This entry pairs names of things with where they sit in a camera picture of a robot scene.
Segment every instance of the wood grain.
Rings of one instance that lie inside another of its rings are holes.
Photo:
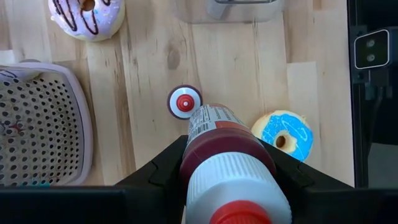
[[[289,1],[252,24],[186,24],[169,5],[126,1],[121,30],[88,43],[50,20],[47,0],[0,0],[0,63],[57,63],[85,91],[95,134],[86,184],[115,184],[187,132],[166,107],[181,84],[248,126],[278,109],[305,116],[315,136],[307,163],[354,184],[345,0]]]

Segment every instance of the blue frosted donut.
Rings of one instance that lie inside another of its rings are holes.
[[[275,111],[258,119],[252,133],[268,144],[304,161],[310,154],[313,134],[299,115],[289,111]]]

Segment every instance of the barcode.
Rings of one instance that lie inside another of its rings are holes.
[[[198,134],[200,134],[200,133],[202,133],[202,132],[204,132],[204,131],[207,131],[207,130],[209,130],[209,124],[208,124],[208,123],[200,125],[199,127],[197,127],[196,129],[194,129],[194,130],[189,134],[188,142],[192,141],[192,139],[194,139]]]

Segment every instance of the red bottle cap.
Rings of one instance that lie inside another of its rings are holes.
[[[177,99],[177,108],[180,111],[188,112],[195,106],[195,100],[188,94],[182,94]]]
[[[210,224],[271,224],[267,212],[258,204],[237,200],[217,209]]]

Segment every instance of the perforated basket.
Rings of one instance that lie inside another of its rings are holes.
[[[71,71],[0,67],[0,186],[78,185],[91,157],[90,114]]]

